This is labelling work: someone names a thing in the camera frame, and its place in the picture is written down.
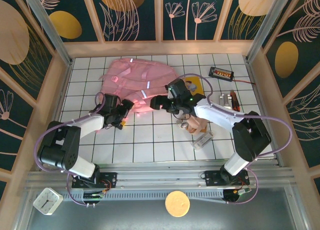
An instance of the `black mount bracket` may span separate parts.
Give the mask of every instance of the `black mount bracket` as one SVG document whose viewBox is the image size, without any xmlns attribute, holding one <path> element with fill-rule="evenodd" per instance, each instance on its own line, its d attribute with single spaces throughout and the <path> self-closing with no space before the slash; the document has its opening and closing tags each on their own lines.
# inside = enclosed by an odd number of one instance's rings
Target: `black mount bracket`
<svg viewBox="0 0 320 230">
<path fill-rule="evenodd" d="M 116 172 L 100 172 L 99 180 L 95 184 L 74 177 L 71 187 L 73 189 L 105 189 L 106 184 L 110 188 L 111 183 L 111 188 L 114 189 L 117 184 L 117 175 Z"/>
<path fill-rule="evenodd" d="M 234 176 L 234 179 L 230 183 L 222 178 L 220 170 L 205 171 L 204 179 L 207 187 L 241 186 L 243 184 L 242 181 L 244 184 L 250 185 L 248 172 L 246 170 L 241 170 L 236 176 Z"/>
</svg>

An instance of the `dark green wallpaper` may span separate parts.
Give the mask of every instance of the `dark green wallpaper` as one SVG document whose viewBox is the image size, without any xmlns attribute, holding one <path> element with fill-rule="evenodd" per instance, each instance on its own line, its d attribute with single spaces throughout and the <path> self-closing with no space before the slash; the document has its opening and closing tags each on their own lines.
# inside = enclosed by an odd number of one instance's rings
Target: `dark green wallpaper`
<svg viewBox="0 0 320 230">
<path fill-rule="evenodd" d="M 0 168 L 12 170 L 33 108 L 0 80 Z"/>
<path fill-rule="evenodd" d="M 40 1 L 63 42 L 98 41 L 84 0 Z"/>
<path fill-rule="evenodd" d="M 0 67 L 37 99 L 52 59 L 35 29 L 15 0 L 0 0 L 0 24 L 7 26 L 2 32 Z"/>
<path fill-rule="evenodd" d="M 320 75 L 286 108 L 309 168 L 320 165 Z"/>
<path fill-rule="evenodd" d="M 0 181 L 0 201 L 5 192 L 6 185 L 7 183 L 5 181 Z"/>
<path fill-rule="evenodd" d="M 155 0 L 93 0 L 93 3 L 105 41 L 156 40 Z"/>
<path fill-rule="evenodd" d="M 285 97 L 320 61 L 319 0 L 299 0 L 266 57 Z"/>
<path fill-rule="evenodd" d="M 46 12 L 49 17 L 52 13 L 62 11 L 61 15 L 57 16 L 57 24 L 64 24 L 61 26 L 64 31 L 68 32 L 68 35 L 71 35 L 75 38 L 67 38 L 61 36 L 63 42 L 97 42 L 97 36 L 92 25 L 86 4 L 84 0 L 59 0 L 57 6 L 48 6 Z M 74 24 L 69 24 L 69 19 L 65 19 L 66 14 L 72 15 L 79 22 L 81 32 L 76 34 L 76 31 L 79 29 L 74 29 Z"/>
<path fill-rule="evenodd" d="M 248 0 L 247 9 L 259 9 L 262 2 Z M 266 15 L 252 16 L 244 14 L 239 6 L 239 0 L 232 0 L 232 4 L 223 28 L 221 40 L 253 40 Z"/>
<path fill-rule="evenodd" d="M 320 177 L 317 177 L 314 179 L 314 184 L 315 184 L 316 189 L 318 190 L 318 193 L 320 195 Z"/>
<path fill-rule="evenodd" d="M 223 3 L 224 0 L 163 0 L 163 40 L 213 40 Z"/>
<path fill-rule="evenodd" d="M 277 20 L 275 21 L 274 25 L 272 26 L 272 29 L 270 30 L 269 34 L 266 36 L 263 44 L 262 44 L 262 47 L 264 48 L 266 46 L 266 44 L 268 43 L 271 35 L 274 33 L 274 30 L 275 28 L 277 27 L 277 25 L 279 24 L 280 20 L 282 19 L 283 15 L 285 14 L 286 10 L 288 9 L 290 3 L 291 3 L 292 0 L 288 0 L 285 4 L 285 6 L 283 7 L 281 13 L 279 14 Z"/>
</svg>

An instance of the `white tile floor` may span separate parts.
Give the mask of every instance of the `white tile floor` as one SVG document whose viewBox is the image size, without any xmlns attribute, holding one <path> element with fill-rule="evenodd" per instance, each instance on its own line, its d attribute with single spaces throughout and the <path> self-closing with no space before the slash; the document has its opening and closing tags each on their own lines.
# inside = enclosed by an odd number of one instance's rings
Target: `white tile floor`
<svg viewBox="0 0 320 230">
<path fill-rule="evenodd" d="M 108 71 L 111 62 L 120 57 L 77 58 L 73 65 L 61 121 L 77 119 L 94 109 L 94 97 L 100 91 L 99 79 Z M 183 54 L 153 56 L 123 56 L 158 61 L 172 66 L 177 74 L 200 74 L 212 84 L 211 100 L 219 103 L 221 93 L 234 90 L 241 109 L 248 113 L 260 110 L 253 88 L 248 83 L 228 82 L 208 76 L 211 66 L 233 70 L 236 80 L 249 81 L 248 72 L 240 54 Z M 202 80 L 205 94 L 210 92 L 209 85 Z M 214 138 L 201 150 L 194 150 L 192 142 L 199 136 L 192 136 L 176 125 L 176 119 L 164 110 L 141 114 L 130 113 L 122 130 L 110 128 L 91 133 L 80 140 L 79 154 L 97 164 L 141 163 L 163 161 L 194 161 L 228 159 L 234 153 L 233 136 L 227 130 L 209 123 Z M 264 152 L 271 151 L 268 146 Z"/>
</svg>

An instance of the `metal frame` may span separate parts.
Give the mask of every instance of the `metal frame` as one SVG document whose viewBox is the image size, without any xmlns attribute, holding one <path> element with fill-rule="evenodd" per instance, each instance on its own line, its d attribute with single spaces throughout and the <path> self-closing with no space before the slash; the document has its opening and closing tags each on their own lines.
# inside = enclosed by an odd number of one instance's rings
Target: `metal frame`
<svg viewBox="0 0 320 230">
<path fill-rule="evenodd" d="M 286 5 L 288 0 L 275 0 L 270 8 L 270 11 L 265 16 L 254 40 L 251 45 L 251 48 L 249 49 L 249 52 L 247 54 L 247 61 L 248 63 L 252 63 L 252 61 L 255 59 L 258 51 L 260 50 L 262 44 L 264 43 L 265 39 L 267 38 L 268 34 L 270 33 L 270 30 L 276 23 L 278 17 L 281 14 L 282 9 Z"/>
<path fill-rule="evenodd" d="M 60 114 L 61 114 L 61 109 L 63 107 L 63 104 L 64 104 L 64 98 L 65 98 L 65 95 L 66 95 L 66 92 L 67 92 L 67 88 L 68 88 L 68 83 L 69 83 L 69 79 L 70 79 L 70 76 L 71 76 L 71 73 L 72 73 L 72 68 L 73 68 L 73 65 L 74 65 L 74 62 L 75 60 L 73 59 L 71 64 L 68 66 L 67 70 L 65 71 L 64 73 L 64 76 L 63 76 L 63 84 L 60 86 L 60 95 L 56 101 L 56 104 L 55 104 L 55 110 L 54 110 L 54 113 L 53 113 L 53 117 L 52 117 L 52 120 L 56 120 L 58 121 L 59 120 L 59 117 L 60 117 Z"/>
<path fill-rule="evenodd" d="M 206 187 L 202 174 L 205 170 L 218 170 L 224 161 L 190 161 L 190 162 L 151 162 L 151 163 L 122 163 L 102 166 L 102 172 L 117 171 L 116 188 L 108 193 L 102 201 L 110 200 L 156 200 L 165 199 L 172 190 L 182 190 L 191 199 L 223 203 L 220 198 L 223 189 L 227 187 Z M 305 213 L 301 212 L 299 195 L 294 192 L 296 187 L 293 171 L 288 167 L 278 167 L 277 161 L 260 160 L 251 169 L 256 173 L 260 188 L 284 188 L 291 209 L 296 229 L 308 230 Z M 66 192 L 66 174 L 60 172 L 30 172 L 26 177 L 26 185 L 21 198 L 20 209 L 16 215 L 14 230 L 26 230 L 33 201 L 37 194 L 45 187 L 54 188 L 65 196 L 64 201 L 70 201 Z M 255 178 L 249 174 L 251 185 L 255 185 Z M 83 191 L 71 191 L 72 196 L 82 199 Z"/>
<path fill-rule="evenodd" d="M 71 65 L 71 58 L 68 55 L 68 52 L 62 42 L 60 36 L 58 35 L 54 25 L 49 19 L 49 16 L 45 9 L 42 7 L 41 2 L 39 0 L 26 0 L 29 4 L 30 8 L 32 9 L 34 15 L 42 25 L 43 29 L 45 30 L 46 34 L 49 36 L 50 40 L 52 41 L 55 49 L 60 54 L 62 60 L 68 66 Z"/>
<path fill-rule="evenodd" d="M 255 71 L 253 71 L 252 65 L 245 61 L 245 66 L 246 66 L 246 69 L 247 69 L 247 71 L 248 71 L 249 78 L 250 78 L 251 80 L 253 80 L 254 83 L 256 83 L 256 82 L 257 82 L 257 78 L 256 78 L 256 75 L 255 75 Z M 261 94 L 261 89 L 260 89 L 260 87 L 259 87 L 258 85 L 256 85 L 256 86 L 253 88 L 253 92 L 254 92 L 254 94 L 255 94 L 255 96 L 256 96 L 256 100 L 257 100 L 258 106 L 259 106 L 259 108 L 260 108 L 261 114 L 264 115 L 264 116 L 268 116 L 267 107 L 266 107 L 264 101 L 262 101 L 262 99 L 261 99 L 261 97 L 260 97 L 260 96 L 262 95 L 262 94 Z M 275 141 L 276 135 L 275 135 L 275 132 L 274 132 L 273 128 L 272 128 L 271 125 L 270 125 L 270 122 L 267 121 L 267 120 L 264 120 L 263 123 L 264 123 L 266 129 L 268 130 L 268 132 L 269 132 L 269 134 L 270 134 L 270 136 L 271 136 L 272 141 L 271 141 L 270 145 L 271 145 L 272 149 L 273 149 L 273 150 L 274 150 L 274 149 L 278 149 L 278 148 L 279 148 L 279 145 L 278 145 L 278 143 Z M 284 161 L 283 161 L 283 159 L 282 159 L 282 157 L 281 157 L 281 154 L 276 153 L 275 155 L 276 155 L 276 159 L 278 160 L 279 165 L 280 165 L 281 167 L 283 167 L 283 166 L 284 166 Z"/>
</svg>

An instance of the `reflective strip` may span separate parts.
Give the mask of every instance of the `reflective strip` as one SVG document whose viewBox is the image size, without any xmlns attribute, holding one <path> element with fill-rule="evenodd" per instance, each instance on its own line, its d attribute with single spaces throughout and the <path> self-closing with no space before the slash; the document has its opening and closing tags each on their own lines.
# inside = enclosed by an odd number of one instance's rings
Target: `reflective strip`
<svg viewBox="0 0 320 230">
<path fill-rule="evenodd" d="M 144 98 L 146 99 L 146 98 L 147 98 L 147 95 L 146 95 L 145 91 L 141 90 L 141 92 L 142 92 Z"/>
</svg>

